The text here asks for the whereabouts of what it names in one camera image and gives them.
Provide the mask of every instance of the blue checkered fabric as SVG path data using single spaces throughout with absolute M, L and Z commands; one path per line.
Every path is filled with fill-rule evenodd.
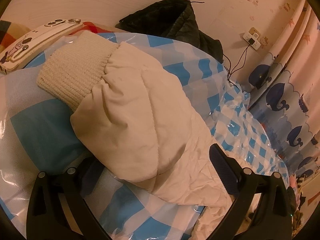
M 214 58 L 170 39 L 135 33 L 100 35 L 117 43 L 126 41 L 155 57 L 179 78 L 192 106 L 225 150 L 236 152 L 257 173 L 279 171 L 288 185 L 284 163 L 276 158 L 262 126 L 246 110 L 250 95 L 227 82 L 226 71 Z M 67 105 L 36 86 L 41 64 L 59 46 L 40 53 L 25 69 L 0 78 L 0 205 L 23 235 L 38 172 L 61 173 L 91 154 L 72 130 Z M 203 209 L 166 203 L 122 184 L 107 169 L 85 200 L 111 236 L 136 240 L 186 240 Z

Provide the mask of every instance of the crumpled white fabric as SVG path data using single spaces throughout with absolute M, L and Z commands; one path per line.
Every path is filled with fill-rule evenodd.
M 122 42 L 71 116 L 82 143 L 119 179 L 177 204 L 231 203 L 209 160 L 217 141 L 179 79 Z
M 252 169 L 252 166 L 249 163 L 247 163 L 244 159 L 239 158 L 234 153 L 228 151 L 226 151 L 225 153 L 228 157 L 236 159 L 236 161 L 242 168 L 248 167 Z M 257 209 L 260 197 L 261 194 L 254 195 L 247 216 L 244 218 L 244 221 L 242 222 L 242 225 L 240 226 L 237 232 L 238 234 L 248 229 L 251 222 L 251 220 L 248 217 L 248 214 L 253 213 Z M 227 213 L 230 206 L 231 203 L 224 207 L 205 207 L 192 230 L 192 234 L 189 240 L 206 240 L 222 221 L 224 215 Z

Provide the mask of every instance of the black cable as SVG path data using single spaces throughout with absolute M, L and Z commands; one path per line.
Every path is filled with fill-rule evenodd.
M 226 71 L 228 72 L 228 76 L 227 76 L 227 79 L 229 79 L 229 75 L 230 75 L 230 71 L 231 71 L 231 61 L 230 61 L 230 59 L 226 56 L 226 55 L 224 55 L 227 59 L 228 59 L 228 61 L 229 61 L 229 69 L 227 69 L 226 68 L 226 66 L 224 66 L 224 68 L 226 69 Z
M 231 75 L 233 74 L 233 70 L 239 65 L 239 63 L 240 63 L 240 60 L 242 59 L 242 56 L 243 56 L 243 54 L 244 53 L 247 53 L 247 49 L 250 47 L 250 44 L 245 48 L 245 50 L 243 51 L 243 53 L 242 53 L 242 55 L 241 55 L 241 57 L 240 57 L 240 59 L 239 59 L 239 61 L 238 61 L 238 64 L 232 69 L 232 71 L 231 71 Z
M 227 80 L 228 80 L 229 83 L 233 84 L 236 88 L 238 88 L 238 86 L 237 86 L 236 84 L 234 84 L 232 81 L 230 81 L 230 78 L 231 78 L 231 75 L 232 75 L 233 73 L 235 73 L 236 71 L 238 71 L 238 70 L 240 70 L 240 69 L 242 69 L 242 68 L 244 67 L 245 60 L 246 60 L 246 58 L 247 58 L 247 51 L 248 51 L 248 48 L 249 48 L 249 47 L 250 47 L 250 44 L 245 48 L 245 50 L 244 50 L 244 52 L 242 53 L 242 55 L 241 55 L 241 57 L 240 57 L 237 65 L 235 65 L 232 70 L 231 70 L 231 61 L 230 61 L 230 59 L 229 59 L 226 55 L 223 54 L 223 55 L 228 59 L 228 61 L 229 61 L 229 63 L 230 63 L 229 69 L 227 69 L 226 66 L 224 66 L 224 68 L 225 68 L 226 71 L 228 72 Z M 245 56 L 244 56 L 244 62 L 243 62 L 242 67 L 235 70 L 235 68 L 239 65 L 239 63 L 240 63 L 240 61 L 241 61 L 244 53 L 245 53 Z
M 233 71 L 232 73 L 231 73 L 231 75 L 233 74 L 233 73 L 235 73 L 236 71 L 238 71 L 238 70 L 240 70 L 240 69 L 242 69 L 243 67 L 244 67 L 244 64 L 245 64 L 245 60 L 246 60 L 246 58 L 247 58 L 247 50 L 248 49 L 248 47 L 246 48 L 246 50 L 245 50 L 245 56 L 244 56 L 244 62 L 243 62 L 243 65 L 242 65 L 242 67 L 241 68 L 238 68 L 238 69 L 236 69 L 235 71 Z

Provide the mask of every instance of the beige ribbed cuff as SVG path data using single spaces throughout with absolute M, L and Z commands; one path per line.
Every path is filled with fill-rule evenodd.
M 72 44 L 57 49 L 46 60 L 37 85 L 75 111 L 101 80 L 111 54 L 118 47 L 97 34 L 84 31 Z

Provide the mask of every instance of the wall socket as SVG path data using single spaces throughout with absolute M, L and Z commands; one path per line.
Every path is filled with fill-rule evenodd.
M 260 33 L 255 27 L 252 27 L 252 28 L 249 30 L 249 33 L 250 33 L 251 35 L 253 35 L 254 33 L 257 33 L 260 38 L 262 37 L 261 33 Z
M 259 34 L 254 32 L 253 34 L 250 34 L 249 32 L 244 33 L 244 35 L 242 36 L 242 38 L 248 43 L 250 39 L 254 39 L 254 44 L 251 44 L 250 46 L 254 49 L 257 50 L 260 48 L 261 44 L 258 41 L 259 38 Z

